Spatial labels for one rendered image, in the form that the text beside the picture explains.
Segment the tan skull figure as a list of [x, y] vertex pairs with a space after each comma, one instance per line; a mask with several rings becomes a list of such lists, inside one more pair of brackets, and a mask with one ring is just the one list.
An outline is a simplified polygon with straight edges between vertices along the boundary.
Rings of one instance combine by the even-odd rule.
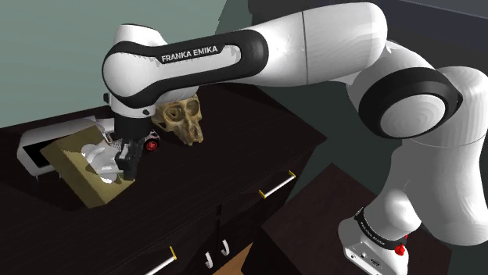
[[165, 132], [174, 133], [185, 145], [193, 146], [203, 141], [199, 125], [202, 118], [199, 97], [194, 94], [184, 100], [158, 104], [151, 121]]

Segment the olive tissue box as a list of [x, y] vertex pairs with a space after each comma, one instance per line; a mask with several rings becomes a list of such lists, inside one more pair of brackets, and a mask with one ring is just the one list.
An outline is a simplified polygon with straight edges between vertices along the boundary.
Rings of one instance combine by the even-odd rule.
[[102, 173], [114, 152], [96, 126], [62, 137], [41, 150], [77, 197], [88, 207], [105, 205], [133, 184], [122, 173]]

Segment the dark wood chest of drawers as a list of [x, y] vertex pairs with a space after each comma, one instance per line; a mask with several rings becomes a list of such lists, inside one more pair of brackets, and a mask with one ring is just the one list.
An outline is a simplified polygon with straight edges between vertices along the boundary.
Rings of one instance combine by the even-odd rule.
[[228, 200], [278, 187], [283, 197], [325, 136], [259, 88], [199, 89], [202, 142], [161, 132], [137, 180], [89, 209], [51, 172], [32, 177], [17, 160], [28, 130], [75, 113], [0, 128], [0, 275], [205, 275], [217, 253], [216, 224]]

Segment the white flat device dark screen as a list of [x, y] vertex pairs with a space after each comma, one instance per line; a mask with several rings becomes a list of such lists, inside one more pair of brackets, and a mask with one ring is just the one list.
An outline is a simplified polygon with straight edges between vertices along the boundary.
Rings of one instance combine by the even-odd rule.
[[97, 126], [102, 133], [113, 132], [114, 118], [97, 119], [95, 116], [55, 123], [45, 127], [27, 130], [20, 137], [16, 157], [27, 172], [35, 177], [54, 171], [40, 150], [52, 142], [75, 134], [81, 130]]

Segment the dark brown robot stand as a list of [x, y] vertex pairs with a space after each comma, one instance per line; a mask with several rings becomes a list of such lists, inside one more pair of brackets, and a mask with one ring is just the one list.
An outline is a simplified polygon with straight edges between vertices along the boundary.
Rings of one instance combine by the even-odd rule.
[[242, 266], [244, 275], [367, 275], [343, 254], [339, 223], [375, 195], [331, 164], [270, 217]]

